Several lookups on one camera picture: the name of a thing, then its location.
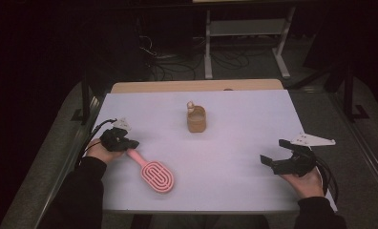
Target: hairbrush handle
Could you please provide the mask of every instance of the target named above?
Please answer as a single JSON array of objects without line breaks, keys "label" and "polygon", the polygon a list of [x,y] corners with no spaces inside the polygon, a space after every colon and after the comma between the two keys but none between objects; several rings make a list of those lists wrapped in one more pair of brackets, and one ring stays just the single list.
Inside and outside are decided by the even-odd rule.
[{"label": "hairbrush handle", "polygon": [[128,149],[127,155],[135,160],[141,167],[145,167],[148,164],[148,162],[144,160],[144,158],[135,149]]}]

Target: person's right hand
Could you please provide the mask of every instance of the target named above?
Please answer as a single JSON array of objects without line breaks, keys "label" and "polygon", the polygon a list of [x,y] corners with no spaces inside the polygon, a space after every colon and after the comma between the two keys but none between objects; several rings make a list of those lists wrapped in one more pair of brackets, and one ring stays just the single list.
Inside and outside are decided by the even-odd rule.
[{"label": "person's right hand", "polygon": [[300,198],[323,197],[323,183],[317,167],[306,175],[280,175],[290,183]]}]

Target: person's right arm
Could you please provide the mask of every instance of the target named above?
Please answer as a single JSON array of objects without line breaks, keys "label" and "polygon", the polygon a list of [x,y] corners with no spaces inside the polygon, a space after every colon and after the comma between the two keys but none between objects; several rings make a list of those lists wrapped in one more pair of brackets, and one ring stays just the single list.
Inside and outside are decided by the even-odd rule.
[{"label": "person's right arm", "polygon": [[347,228],[344,218],[335,215],[325,198],[321,176],[317,168],[303,177],[281,175],[290,183],[301,198],[298,203],[300,214],[296,218],[295,229],[343,229]]}]

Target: person's left hand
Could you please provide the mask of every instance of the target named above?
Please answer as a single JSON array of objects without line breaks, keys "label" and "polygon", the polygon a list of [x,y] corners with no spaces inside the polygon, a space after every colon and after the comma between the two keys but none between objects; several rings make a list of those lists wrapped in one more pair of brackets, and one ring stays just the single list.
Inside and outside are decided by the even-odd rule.
[{"label": "person's left hand", "polygon": [[100,143],[100,139],[94,139],[88,144],[88,151],[86,156],[92,156],[100,159],[101,161],[109,164],[114,159],[123,155],[124,152],[109,152]]}]

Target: white plastic part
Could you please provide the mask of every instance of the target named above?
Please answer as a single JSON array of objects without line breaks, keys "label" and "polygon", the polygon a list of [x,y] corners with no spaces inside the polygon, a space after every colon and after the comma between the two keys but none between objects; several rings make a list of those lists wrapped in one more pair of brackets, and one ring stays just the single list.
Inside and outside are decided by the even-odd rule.
[{"label": "white plastic part", "polygon": [[118,118],[117,121],[113,123],[113,126],[118,128],[118,129],[123,129],[123,130],[126,130],[126,131],[132,130],[129,123],[127,123],[125,117]]},{"label": "white plastic part", "polygon": [[325,146],[325,145],[335,145],[335,140],[329,140],[315,135],[308,134],[299,134],[293,138],[290,143],[293,145],[302,145],[302,146]]}]

